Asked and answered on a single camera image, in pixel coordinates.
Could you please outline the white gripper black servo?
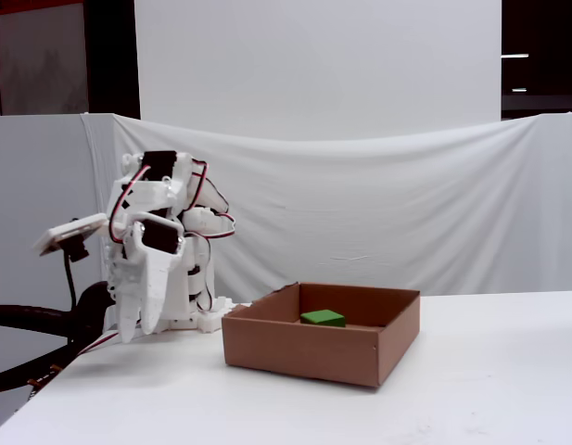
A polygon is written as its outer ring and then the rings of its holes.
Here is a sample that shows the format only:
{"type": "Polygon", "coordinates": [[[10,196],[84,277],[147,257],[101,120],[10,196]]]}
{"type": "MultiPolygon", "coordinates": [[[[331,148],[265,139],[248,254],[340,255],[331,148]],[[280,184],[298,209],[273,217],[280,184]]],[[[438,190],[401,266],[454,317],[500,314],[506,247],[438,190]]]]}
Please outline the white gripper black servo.
{"type": "Polygon", "coordinates": [[[121,244],[120,259],[108,264],[108,292],[115,300],[121,342],[129,343],[140,309],[141,327],[146,335],[156,331],[160,320],[177,317],[178,281],[172,275],[184,252],[183,228],[177,222],[138,211],[119,220],[111,217],[108,229],[111,241],[121,244]]]}

